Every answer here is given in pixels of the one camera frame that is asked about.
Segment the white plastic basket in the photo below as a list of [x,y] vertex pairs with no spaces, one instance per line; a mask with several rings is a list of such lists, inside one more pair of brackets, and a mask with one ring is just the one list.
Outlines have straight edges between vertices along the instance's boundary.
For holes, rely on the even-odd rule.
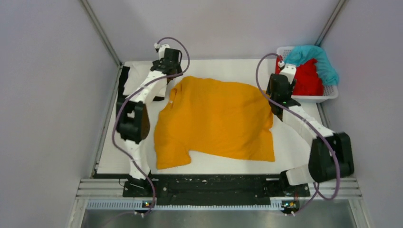
[[[289,55],[289,53],[294,49],[294,46],[283,46],[278,47],[276,52],[281,55],[283,60]],[[335,99],[339,95],[337,86],[335,85],[325,85],[324,92],[321,96],[308,96],[308,95],[292,95],[292,98],[298,102],[308,102],[308,103],[321,103],[328,99]]]

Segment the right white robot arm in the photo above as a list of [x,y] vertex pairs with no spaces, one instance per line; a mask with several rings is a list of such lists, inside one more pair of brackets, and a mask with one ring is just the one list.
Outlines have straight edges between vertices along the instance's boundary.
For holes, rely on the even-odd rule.
[[306,165],[280,174],[278,188],[285,196],[296,192],[298,185],[344,178],[355,171],[349,135],[345,132],[335,133],[311,117],[291,97],[294,85],[285,75],[271,74],[266,91],[273,114],[297,132],[310,147]]

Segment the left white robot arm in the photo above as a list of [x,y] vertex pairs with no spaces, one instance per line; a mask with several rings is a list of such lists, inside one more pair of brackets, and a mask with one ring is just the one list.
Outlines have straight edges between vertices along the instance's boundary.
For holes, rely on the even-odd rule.
[[157,49],[159,58],[152,62],[149,74],[141,83],[141,91],[126,102],[137,89],[130,85],[135,79],[134,66],[124,66],[119,78],[116,101],[116,131],[125,142],[126,151],[136,164],[130,165],[128,182],[140,196],[152,192],[152,183],[146,179],[150,168],[146,158],[143,140],[150,132],[147,105],[165,98],[171,75],[182,74],[182,52],[162,45]]

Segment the red t shirt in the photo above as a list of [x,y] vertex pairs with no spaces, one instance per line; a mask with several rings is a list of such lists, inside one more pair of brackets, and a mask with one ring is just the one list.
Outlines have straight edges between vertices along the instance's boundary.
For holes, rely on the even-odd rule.
[[317,60],[312,58],[297,67],[296,85],[292,95],[321,96],[324,92],[322,79],[318,76]]

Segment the folded black t shirt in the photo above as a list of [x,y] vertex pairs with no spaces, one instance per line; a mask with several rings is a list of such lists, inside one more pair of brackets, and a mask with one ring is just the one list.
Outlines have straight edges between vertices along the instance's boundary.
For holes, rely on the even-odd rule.
[[[130,96],[130,95],[123,94],[124,85],[128,79],[128,73],[129,73],[129,69],[128,69],[127,73],[124,73],[124,75],[121,76],[121,78],[120,78],[119,87],[118,87],[118,98],[116,99],[116,105],[121,105],[125,101],[125,99]],[[159,80],[162,78],[166,78],[166,75],[163,77],[157,78],[156,80]],[[141,93],[140,95],[138,95],[138,93],[130,98],[131,102],[134,102],[134,103],[142,102],[147,105],[147,104],[151,103],[154,100],[154,98],[156,97],[154,95],[151,95],[151,97],[147,98],[146,94]]]

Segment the yellow t shirt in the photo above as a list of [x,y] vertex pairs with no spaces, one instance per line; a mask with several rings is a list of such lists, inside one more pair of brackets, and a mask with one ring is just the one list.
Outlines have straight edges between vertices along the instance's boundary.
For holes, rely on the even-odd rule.
[[274,162],[273,112],[258,88],[184,77],[170,91],[154,130],[159,170],[191,163],[190,151]]

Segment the aluminium frame rail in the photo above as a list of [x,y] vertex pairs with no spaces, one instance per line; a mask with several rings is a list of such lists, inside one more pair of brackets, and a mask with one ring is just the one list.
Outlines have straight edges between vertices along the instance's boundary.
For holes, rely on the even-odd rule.
[[140,210],[148,198],[123,197],[119,179],[83,179],[70,215],[70,228],[371,228],[362,193],[354,177],[320,184],[313,201],[302,197],[304,209],[285,216],[274,197],[266,206],[157,206],[148,216]]

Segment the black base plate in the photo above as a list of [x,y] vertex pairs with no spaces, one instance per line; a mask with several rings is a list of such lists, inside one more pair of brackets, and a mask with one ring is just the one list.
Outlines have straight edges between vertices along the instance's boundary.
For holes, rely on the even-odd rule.
[[307,184],[286,186],[279,175],[152,174],[152,183],[129,180],[123,197],[156,196],[158,206],[269,205],[275,197],[309,197]]

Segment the folded white t shirt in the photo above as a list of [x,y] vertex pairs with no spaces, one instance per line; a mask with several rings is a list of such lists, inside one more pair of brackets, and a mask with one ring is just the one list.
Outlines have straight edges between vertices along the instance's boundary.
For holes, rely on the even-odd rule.
[[167,88],[167,78],[156,80],[165,76],[161,71],[151,70],[152,63],[146,61],[126,62],[125,66],[129,67],[128,79],[124,85],[124,95],[131,95],[138,89],[142,88],[141,93],[146,94],[147,98],[151,95],[165,97]]

